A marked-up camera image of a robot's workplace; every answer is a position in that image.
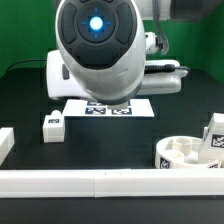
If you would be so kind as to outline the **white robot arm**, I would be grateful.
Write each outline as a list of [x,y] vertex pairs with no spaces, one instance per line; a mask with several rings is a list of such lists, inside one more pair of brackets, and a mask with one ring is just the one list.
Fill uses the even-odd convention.
[[146,59],[169,51],[159,22],[198,22],[222,1],[59,0],[57,49],[47,55],[48,96],[117,105],[178,92],[188,69],[175,60]]

